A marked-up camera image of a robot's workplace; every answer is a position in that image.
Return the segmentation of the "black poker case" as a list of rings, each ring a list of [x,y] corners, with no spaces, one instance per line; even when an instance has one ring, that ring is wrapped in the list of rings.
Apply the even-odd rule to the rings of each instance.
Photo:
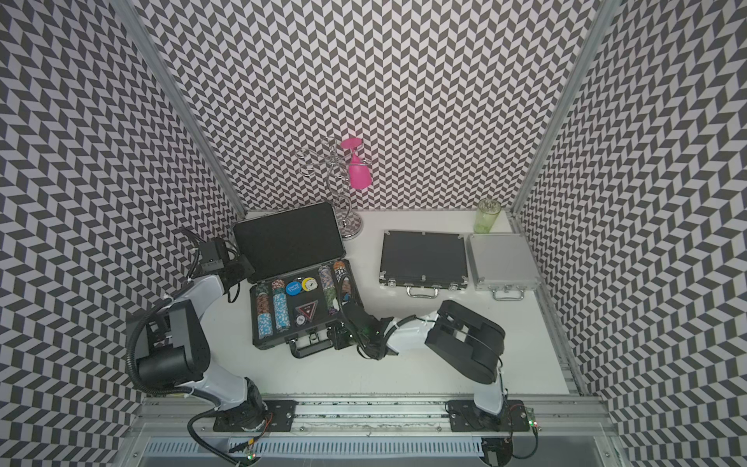
[[[435,299],[442,290],[464,290],[468,283],[466,235],[384,232],[380,285],[404,287],[411,298]]]
[[[240,221],[233,236],[254,269],[248,282],[255,348],[286,344],[301,359],[355,344],[340,310],[343,301],[361,299],[330,202]]]

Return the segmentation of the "small silver aluminium poker case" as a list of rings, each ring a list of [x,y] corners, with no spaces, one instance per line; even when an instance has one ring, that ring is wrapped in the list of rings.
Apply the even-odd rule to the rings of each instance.
[[[467,258],[475,288],[496,302],[520,302],[540,285],[528,243],[518,233],[472,233]]]

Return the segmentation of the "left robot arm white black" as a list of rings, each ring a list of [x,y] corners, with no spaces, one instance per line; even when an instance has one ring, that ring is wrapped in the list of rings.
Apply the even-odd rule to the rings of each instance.
[[[195,256],[186,283],[151,309],[126,323],[126,372],[134,387],[148,395],[194,396],[213,405],[208,411],[227,430],[268,427],[272,414],[255,383],[212,360],[202,317],[231,288],[255,269],[229,241],[206,241],[182,227]]]

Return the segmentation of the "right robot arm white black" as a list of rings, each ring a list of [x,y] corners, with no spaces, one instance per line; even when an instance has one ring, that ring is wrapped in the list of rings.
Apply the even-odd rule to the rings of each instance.
[[[437,311],[399,320],[377,318],[363,305],[342,305],[340,320],[360,353],[381,361],[411,350],[428,349],[475,384],[473,404],[478,418],[501,420],[507,396],[503,360],[507,333],[503,327],[453,300]]]

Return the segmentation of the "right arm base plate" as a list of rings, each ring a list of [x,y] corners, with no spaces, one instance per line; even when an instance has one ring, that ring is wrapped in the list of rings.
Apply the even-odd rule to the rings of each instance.
[[[532,411],[521,400],[506,400],[499,414],[478,409],[472,400],[451,400],[445,404],[452,432],[530,432],[536,427]]]

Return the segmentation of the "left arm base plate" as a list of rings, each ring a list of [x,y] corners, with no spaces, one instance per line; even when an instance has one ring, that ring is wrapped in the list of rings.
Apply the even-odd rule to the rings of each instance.
[[[268,400],[257,405],[245,402],[227,411],[217,412],[214,432],[290,432],[295,418],[294,400]]]

